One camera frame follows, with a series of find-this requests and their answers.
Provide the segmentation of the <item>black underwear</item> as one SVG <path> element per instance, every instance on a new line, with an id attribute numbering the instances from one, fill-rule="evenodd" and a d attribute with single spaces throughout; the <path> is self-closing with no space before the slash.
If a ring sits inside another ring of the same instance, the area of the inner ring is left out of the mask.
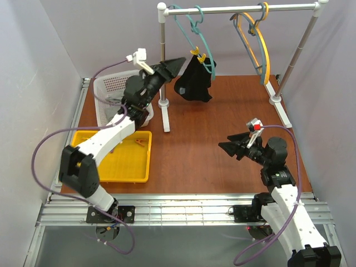
<path id="1" fill-rule="evenodd" d="M 187 101 L 209 102 L 212 96 L 208 89 L 211 87 L 211 73 L 193 55 L 181 77 L 175 82 L 174 91 Z"/>

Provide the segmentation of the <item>yellow clothespin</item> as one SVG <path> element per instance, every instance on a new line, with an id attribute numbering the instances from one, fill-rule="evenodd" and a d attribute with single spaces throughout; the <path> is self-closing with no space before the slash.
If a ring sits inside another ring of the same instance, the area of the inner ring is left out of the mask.
<path id="1" fill-rule="evenodd" d="M 198 46 L 196 46 L 194 50 L 191 50 L 190 53 L 192 55 L 199 55 L 200 54 L 200 50 L 199 50 Z"/>
<path id="2" fill-rule="evenodd" d="M 203 64 L 205 62 L 205 58 L 206 58 L 206 54 L 205 53 L 203 53 L 202 55 L 198 55 L 197 56 L 197 59 L 201 64 Z"/>

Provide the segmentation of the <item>teal plastic hanger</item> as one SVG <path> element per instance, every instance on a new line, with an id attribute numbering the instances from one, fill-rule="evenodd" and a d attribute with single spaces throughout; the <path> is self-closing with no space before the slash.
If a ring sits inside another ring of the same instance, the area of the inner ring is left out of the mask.
<path id="1" fill-rule="evenodd" d="M 199 64 L 204 67 L 204 69 L 207 71 L 207 73 L 211 74 L 211 79 L 215 80 L 216 79 L 216 66 L 215 66 L 214 57 L 210 51 L 209 45 L 208 45 L 203 33 L 201 32 L 201 30 L 199 28 L 199 24 L 202 24 L 204 22 L 204 13 L 200 6 L 196 5 L 195 8 L 198 9 L 198 11 L 199 11 L 200 19 L 194 20 L 189 14 L 186 14 L 186 17 L 188 18 L 188 20 L 190 22 L 191 32 L 200 37 L 200 39 L 205 47 L 205 50 L 206 50 L 205 62 L 203 64 L 201 64 L 201 63 L 199 63 Z M 194 50 L 196 46 L 193 44 L 192 40 L 190 39 L 188 34 L 185 32 L 185 30 L 184 30 L 183 26 L 181 25 L 181 23 L 179 22 L 179 20 L 177 19 L 177 15 L 174 14 L 173 17 L 174 17 L 174 20 L 175 20 L 176 24 L 178 25 L 179 29 L 181 30 L 181 32 L 185 36 L 186 40 L 190 44 L 191 50 Z"/>

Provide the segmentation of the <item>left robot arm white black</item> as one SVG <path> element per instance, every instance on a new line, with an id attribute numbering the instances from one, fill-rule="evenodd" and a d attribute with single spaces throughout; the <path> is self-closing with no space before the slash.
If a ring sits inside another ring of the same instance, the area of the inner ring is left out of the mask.
<path id="1" fill-rule="evenodd" d="M 140 70 L 127 79 L 121 107 L 113 119 L 95 135 L 78 146 L 62 151 L 59 180 L 79 193 L 84 201 L 107 212 L 115 199 L 100 184 L 98 166 L 123 139 L 138 130 L 148 117 L 148 106 L 159 89 L 175 78 L 185 57 L 164 60 L 152 65 L 152 73 Z"/>

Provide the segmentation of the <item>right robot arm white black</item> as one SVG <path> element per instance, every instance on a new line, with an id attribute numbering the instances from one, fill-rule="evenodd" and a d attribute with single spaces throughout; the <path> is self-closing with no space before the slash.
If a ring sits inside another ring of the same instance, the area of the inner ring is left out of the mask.
<path id="1" fill-rule="evenodd" d="M 268 192 L 254 196 L 246 217 L 269 224 L 273 231 L 269 243 L 278 241 L 282 245 L 288 266 L 341 265 L 339 248 L 322 237 L 301 201 L 286 165 L 288 152 L 283 138 L 271 137 L 263 145 L 260 136 L 245 132 L 228 136 L 219 147 L 237 160 L 247 157 L 262 166 L 261 179 Z"/>

